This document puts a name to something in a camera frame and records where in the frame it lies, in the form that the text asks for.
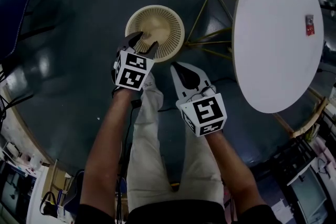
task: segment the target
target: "white round table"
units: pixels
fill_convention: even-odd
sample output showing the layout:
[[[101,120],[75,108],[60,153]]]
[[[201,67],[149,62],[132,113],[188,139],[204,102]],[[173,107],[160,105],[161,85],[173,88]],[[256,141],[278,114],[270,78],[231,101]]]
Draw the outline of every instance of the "white round table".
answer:
[[[306,15],[315,34],[306,35]],[[295,103],[309,87],[323,47],[318,0],[237,0],[233,58],[248,103],[275,113]]]

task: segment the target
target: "gold metal frame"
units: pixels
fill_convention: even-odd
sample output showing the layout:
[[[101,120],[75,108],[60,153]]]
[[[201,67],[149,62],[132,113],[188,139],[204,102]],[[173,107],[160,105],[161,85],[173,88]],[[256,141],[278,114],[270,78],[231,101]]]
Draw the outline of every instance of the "gold metal frame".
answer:
[[[230,19],[231,23],[233,23],[233,16],[230,13],[230,11],[228,10],[227,6],[225,5],[225,2],[223,0],[218,0],[219,3],[221,4],[221,6],[223,7],[227,17]],[[205,49],[203,47],[198,47],[199,45],[209,45],[209,44],[230,44],[232,41],[231,40],[225,40],[225,41],[210,41],[210,42],[201,42],[201,40],[207,38],[207,37],[211,37],[217,34],[221,34],[224,33],[226,31],[231,31],[232,27],[227,27],[218,31],[215,31],[213,33],[210,33],[208,35],[205,35],[203,37],[197,38],[193,41],[190,41],[191,35],[195,29],[196,24],[199,21],[199,18],[205,8],[206,3],[208,2],[208,0],[204,1],[204,4],[196,18],[196,21],[189,33],[189,36],[186,40],[186,42],[184,43],[185,46],[188,46],[190,48],[197,48],[200,49],[202,51],[208,52],[210,54],[213,55],[217,55],[220,57],[223,57],[225,59],[228,60],[232,60],[232,58],[230,56],[227,56],[225,54],[221,54],[219,52],[216,51],[212,51],[209,49]],[[324,110],[324,108],[327,106],[327,104],[329,103],[329,100],[326,97],[321,96],[316,90],[314,90],[312,87],[308,88],[309,92],[312,93],[312,95],[318,99],[318,103],[317,103],[317,108],[314,110],[312,116],[308,119],[308,121],[306,122],[306,124],[304,126],[302,126],[300,129],[298,130],[293,130],[289,124],[279,115],[279,113],[273,113],[273,116],[276,118],[276,120],[281,124],[281,126],[288,132],[290,138],[295,138],[299,135],[304,134],[305,132],[307,132],[310,128],[312,128],[312,126],[315,124],[315,122],[317,121],[317,119],[320,117],[322,111]]]
[[[227,6],[225,5],[225,2],[223,0],[218,0],[219,3],[221,4],[221,6],[223,7],[227,17],[230,19],[231,23],[233,23],[233,16],[232,14],[230,13],[230,11],[228,10]],[[227,28],[224,28],[224,29],[221,29],[221,30],[218,30],[218,31],[215,31],[213,33],[210,33],[208,35],[205,35],[203,37],[200,37],[196,40],[193,40],[193,41],[190,41],[190,38],[191,38],[191,35],[195,29],[195,26],[196,24],[198,23],[198,20],[205,8],[205,5],[206,3],[208,2],[208,0],[205,0],[204,1],[204,4],[196,18],[196,21],[189,33],[189,36],[186,40],[186,42],[184,43],[184,45],[188,46],[188,47],[192,47],[192,48],[197,48],[197,49],[200,49],[202,51],[205,51],[205,52],[209,52],[210,54],[214,54],[214,55],[217,55],[217,56],[220,56],[220,57],[223,57],[225,59],[228,59],[228,60],[232,60],[232,58],[230,56],[227,56],[225,54],[220,54],[219,52],[215,52],[215,51],[212,51],[212,50],[209,50],[209,49],[205,49],[205,48],[202,48],[202,47],[197,47],[198,45],[209,45],[209,44],[230,44],[231,43],[231,40],[225,40],[225,41],[210,41],[210,42],[201,42],[202,39],[205,39],[207,37],[211,37],[211,36],[214,36],[214,35],[217,35],[217,34],[220,34],[220,33],[224,33],[226,31],[231,31],[232,30],[232,27],[227,27]]]

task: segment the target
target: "black cable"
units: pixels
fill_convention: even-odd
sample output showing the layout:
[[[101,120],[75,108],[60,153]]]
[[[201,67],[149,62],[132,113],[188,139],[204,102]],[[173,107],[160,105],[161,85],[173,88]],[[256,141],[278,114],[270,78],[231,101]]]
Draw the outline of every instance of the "black cable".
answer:
[[[158,110],[158,112],[166,112],[166,111],[174,110],[174,109],[178,109],[178,108],[161,109],[161,110]]]
[[[323,70],[322,68],[318,68],[318,70],[316,71],[316,73],[321,73],[321,72],[327,72],[327,73],[332,73],[334,75],[336,75],[336,73],[329,71],[329,70]]]
[[[134,111],[134,108],[132,108],[131,110],[131,115],[130,115],[130,124],[128,125],[128,128],[127,128],[127,133],[126,133],[126,137],[125,137],[125,143],[124,143],[124,155],[122,157],[122,162],[124,163],[124,160],[126,158],[126,144],[127,144],[127,138],[128,138],[128,135],[130,133],[130,128],[131,128],[131,125],[132,125],[132,114],[133,114],[133,111]]]
[[[5,74],[3,73],[1,76],[0,76],[0,82],[3,82],[6,80],[6,77],[5,77]]]
[[[187,102],[190,100],[190,101],[193,101],[192,100],[192,97],[194,97],[195,95],[201,95],[202,97],[203,97],[203,95],[200,93],[200,92],[197,92],[197,93],[195,93],[195,94],[193,94],[188,100],[187,100]]]
[[[219,79],[216,79],[216,80],[211,81],[211,83],[214,84],[214,83],[219,82],[219,81],[221,81],[221,80],[230,80],[230,81],[232,81],[232,82],[237,83],[237,80],[232,79],[232,78],[229,78],[229,77],[222,77],[222,78],[219,78]]]
[[[234,208],[233,208],[233,198],[232,198],[232,194],[231,194],[231,204],[230,204],[230,214],[231,214],[231,223],[234,221]]]

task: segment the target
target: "wrist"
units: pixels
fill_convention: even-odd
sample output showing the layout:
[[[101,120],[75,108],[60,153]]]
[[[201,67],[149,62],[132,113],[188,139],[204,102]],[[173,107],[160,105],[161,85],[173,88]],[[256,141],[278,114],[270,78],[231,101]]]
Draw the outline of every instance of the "wrist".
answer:
[[[114,93],[114,100],[131,100],[134,91],[127,88],[122,88]]]
[[[209,142],[209,141],[217,140],[219,137],[222,137],[222,136],[223,136],[223,132],[222,132],[222,130],[218,130],[218,131],[216,131],[216,132],[207,134],[207,135],[205,136],[205,138],[206,138],[206,140]]]

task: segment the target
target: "white box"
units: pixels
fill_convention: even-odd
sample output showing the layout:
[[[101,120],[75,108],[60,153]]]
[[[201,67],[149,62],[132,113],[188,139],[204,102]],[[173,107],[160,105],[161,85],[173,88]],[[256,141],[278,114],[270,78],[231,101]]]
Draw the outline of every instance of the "white box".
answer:
[[[227,115],[222,95],[217,93],[180,105],[182,118],[196,136],[223,129]]]
[[[140,91],[155,61],[121,50],[115,67],[116,85]]]

